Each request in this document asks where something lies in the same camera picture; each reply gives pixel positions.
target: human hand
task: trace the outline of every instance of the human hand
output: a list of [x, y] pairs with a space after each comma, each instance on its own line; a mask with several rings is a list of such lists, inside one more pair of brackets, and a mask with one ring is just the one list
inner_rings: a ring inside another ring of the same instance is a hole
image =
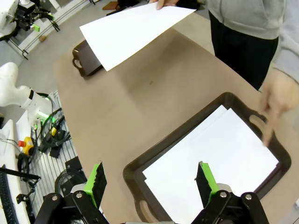
[[157, 9], [161, 9], [164, 6], [176, 6], [178, 0], [150, 0], [149, 3], [158, 2]]
[[263, 83], [260, 109], [268, 121], [263, 132], [263, 143], [269, 145], [278, 119], [294, 109], [299, 102], [299, 84], [287, 74], [273, 69]]

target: metal bolt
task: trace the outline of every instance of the metal bolt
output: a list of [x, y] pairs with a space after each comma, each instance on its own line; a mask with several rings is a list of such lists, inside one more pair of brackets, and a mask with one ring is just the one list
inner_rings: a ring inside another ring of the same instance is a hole
[[251, 200], [251, 199], [252, 199], [251, 195], [246, 195], [245, 198], [246, 198], [247, 200]]
[[58, 199], [58, 197], [56, 196], [56, 195], [54, 195], [53, 197], [52, 197], [52, 200], [53, 201], [56, 201]]
[[220, 197], [226, 197], [227, 195], [226, 195], [226, 193], [225, 192], [221, 192], [220, 193]]
[[82, 197], [82, 194], [81, 194], [81, 193], [77, 193], [77, 194], [76, 194], [76, 197], [77, 197], [77, 198], [81, 198], [81, 197]]

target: stack of white paper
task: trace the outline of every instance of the stack of white paper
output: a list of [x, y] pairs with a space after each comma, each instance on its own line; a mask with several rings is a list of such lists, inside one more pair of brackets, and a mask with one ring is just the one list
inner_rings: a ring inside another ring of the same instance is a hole
[[131, 57], [194, 9], [157, 3], [128, 9], [80, 27], [97, 59], [108, 71]]
[[219, 107], [143, 171], [146, 184], [176, 223], [190, 224], [203, 209], [194, 180], [200, 161], [237, 196], [254, 191], [278, 163], [232, 109]]

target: sweatshirt sleeve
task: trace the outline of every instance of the sweatshirt sleeve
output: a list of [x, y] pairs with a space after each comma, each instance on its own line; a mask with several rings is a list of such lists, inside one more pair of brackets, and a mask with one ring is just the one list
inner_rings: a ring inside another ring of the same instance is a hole
[[299, 0], [286, 0], [284, 23], [279, 37], [281, 50], [274, 68], [299, 83]]

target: slotted metal surface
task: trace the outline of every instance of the slotted metal surface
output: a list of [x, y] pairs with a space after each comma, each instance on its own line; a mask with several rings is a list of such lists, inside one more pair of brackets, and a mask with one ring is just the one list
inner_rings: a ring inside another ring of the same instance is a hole
[[[51, 98], [54, 102], [53, 110], [60, 108], [61, 103], [57, 91], [52, 95]], [[62, 129], [68, 132], [66, 122], [63, 122]], [[66, 169], [65, 162], [77, 156], [76, 149], [71, 139], [63, 143], [58, 159], [49, 156], [49, 154], [49, 150], [47, 150], [46, 153], [41, 153], [40, 151], [36, 150], [34, 158], [29, 166], [30, 173], [39, 175], [41, 177], [41, 180], [36, 185], [35, 193], [30, 195], [35, 217], [37, 216], [38, 211], [43, 203], [43, 197], [49, 193], [55, 192], [55, 180], [59, 174]]]

